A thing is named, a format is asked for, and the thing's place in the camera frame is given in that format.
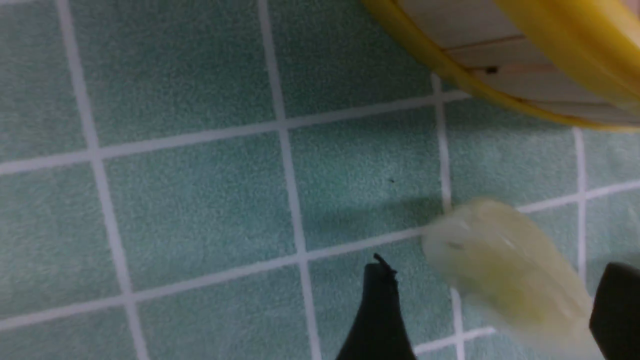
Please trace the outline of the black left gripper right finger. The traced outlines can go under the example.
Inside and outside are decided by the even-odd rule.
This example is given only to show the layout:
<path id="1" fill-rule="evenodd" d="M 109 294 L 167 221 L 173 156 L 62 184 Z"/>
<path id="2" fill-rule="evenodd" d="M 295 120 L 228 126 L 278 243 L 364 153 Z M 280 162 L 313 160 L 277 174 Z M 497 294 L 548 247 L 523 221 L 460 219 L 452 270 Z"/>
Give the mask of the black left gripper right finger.
<path id="1" fill-rule="evenodd" d="M 640 358 L 640 273 L 621 262 L 610 262 L 599 281 L 589 321 L 606 360 Z"/>

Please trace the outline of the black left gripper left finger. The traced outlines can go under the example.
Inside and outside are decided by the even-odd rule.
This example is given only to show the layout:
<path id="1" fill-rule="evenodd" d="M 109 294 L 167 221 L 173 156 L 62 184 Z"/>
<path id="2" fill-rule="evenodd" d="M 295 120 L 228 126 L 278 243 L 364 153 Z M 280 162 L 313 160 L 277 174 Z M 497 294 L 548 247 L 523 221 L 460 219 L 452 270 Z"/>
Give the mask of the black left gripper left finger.
<path id="1" fill-rule="evenodd" d="M 338 360 L 415 360 L 402 317 L 397 271 L 378 253 L 365 265 L 362 297 Z"/>

